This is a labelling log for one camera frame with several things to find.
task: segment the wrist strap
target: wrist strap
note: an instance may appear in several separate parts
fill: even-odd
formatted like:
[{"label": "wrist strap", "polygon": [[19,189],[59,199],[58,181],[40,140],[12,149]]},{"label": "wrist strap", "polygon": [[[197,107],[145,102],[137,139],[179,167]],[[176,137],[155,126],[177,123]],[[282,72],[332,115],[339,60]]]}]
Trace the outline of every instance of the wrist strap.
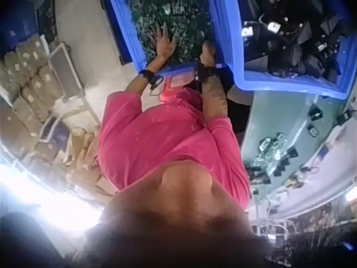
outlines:
[{"label": "wrist strap", "polygon": [[199,82],[206,82],[208,77],[218,75],[218,71],[216,67],[204,67],[204,65],[200,62],[196,64],[195,67],[195,79]]},{"label": "wrist strap", "polygon": [[139,72],[139,74],[142,74],[148,81],[150,84],[152,84],[154,81],[154,77],[155,77],[155,74],[152,72],[152,71],[149,71],[149,70],[141,70]]}]

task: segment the blue bin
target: blue bin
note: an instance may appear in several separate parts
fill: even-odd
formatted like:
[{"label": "blue bin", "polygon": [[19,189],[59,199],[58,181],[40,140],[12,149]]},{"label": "blue bin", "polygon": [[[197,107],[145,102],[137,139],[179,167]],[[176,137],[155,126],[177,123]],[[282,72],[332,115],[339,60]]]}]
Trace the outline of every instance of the blue bin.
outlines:
[{"label": "blue bin", "polygon": [[[304,75],[295,78],[279,78],[268,73],[244,70],[244,48],[241,36],[242,23],[237,0],[226,0],[226,20],[230,22],[230,36],[233,61],[227,61],[231,68],[236,85],[243,90],[274,90],[289,92],[305,92],[329,96],[337,99],[346,99],[353,87],[357,69],[357,40],[356,35],[341,38],[340,52],[337,61],[340,64],[341,75],[337,84],[323,78],[316,79]],[[346,14],[345,9],[339,6],[340,12]]]},{"label": "blue bin", "polygon": [[0,18],[0,34],[6,50],[14,50],[38,32],[35,6],[29,0],[15,0]]},{"label": "blue bin", "polygon": [[[132,21],[131,11],[126,4],[126,0],[110,0],[122,31],[125,43],[132,57],[135,68],[139,72],[147,66],[146,57],[139,42],[135,25]],[[218,63],[233,63],[232,46],[230,41],[229,21],[226,20],[226,5],[230,1],[209,0],[210,13],[212,16],[215,37],[217,42]],[[160,75],[170,76],[194,70],[194,63],[183,63],[175,66],[167,66]]]}]

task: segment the floor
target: floor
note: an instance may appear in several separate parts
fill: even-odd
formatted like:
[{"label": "floor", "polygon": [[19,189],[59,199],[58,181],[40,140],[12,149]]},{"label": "floor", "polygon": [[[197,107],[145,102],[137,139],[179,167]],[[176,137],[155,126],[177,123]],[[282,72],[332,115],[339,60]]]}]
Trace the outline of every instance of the floor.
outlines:
[{"label": "floor", "polygon": [[[125,90],[136,76],[134,65],[121,66],[119,52],[99,0],[56,1],[56,19],[59,39],[71,47],[86,99],[101,120],[107,96]],[[149,96],[145,90],[143,110],[157,104],[158,98]]]}]

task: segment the table surface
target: table surface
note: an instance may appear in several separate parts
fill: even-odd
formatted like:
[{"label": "table surface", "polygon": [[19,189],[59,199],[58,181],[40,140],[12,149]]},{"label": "table surface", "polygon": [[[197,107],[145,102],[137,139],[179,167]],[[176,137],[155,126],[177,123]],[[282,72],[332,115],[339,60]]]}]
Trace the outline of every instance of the table surface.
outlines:
[{"label": "table surface", "polygon": [[[307,93],[256,91],[249,121],[245,131],[245,138],[241,147],[243,161],[250,163],[258,156],[260,142],[266,138],[275,138],[277,133],[283,132],[288,136],[281,153],[295,146],[298,157],[290,159],[290,165],[282,176],[275,177],[271,172],[277,165],[273,160],[268,167],[272,183],[259,185],[257,201],[266,197],[271,191],[284,184],[286,179],[294,174],[300,165],[306,163],[319,149],[336,125],[335,118],[343,111],[347,100],[325,98]],[[316,104],[323,112],[323,118],[313,122],[320,134],[312,137],[307,126],[310,123],[308,112],[312,104]]]}]

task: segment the forearm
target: forearm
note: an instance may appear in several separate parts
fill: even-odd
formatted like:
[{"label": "forearm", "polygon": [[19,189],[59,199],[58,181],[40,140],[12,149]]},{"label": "forearm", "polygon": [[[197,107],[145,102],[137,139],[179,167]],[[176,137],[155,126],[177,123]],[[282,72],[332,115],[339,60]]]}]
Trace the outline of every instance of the forearm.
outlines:
[{"label": "forearm", "polygon": [[[156,57],[147,67],[146,70],[157,74],[160,69],[165,64],[165,60],[163,58]],[[149,84],[148,81],[142,74],[137,75],[127,86],[125,89],[126,92],[133,92],[141,96]]]},{"label": "forearm", "polygon": [[202,102],[206,122],[216,116],[228,115],[227,98],[219,77],[210,76],[206,83],[202,84]]}]

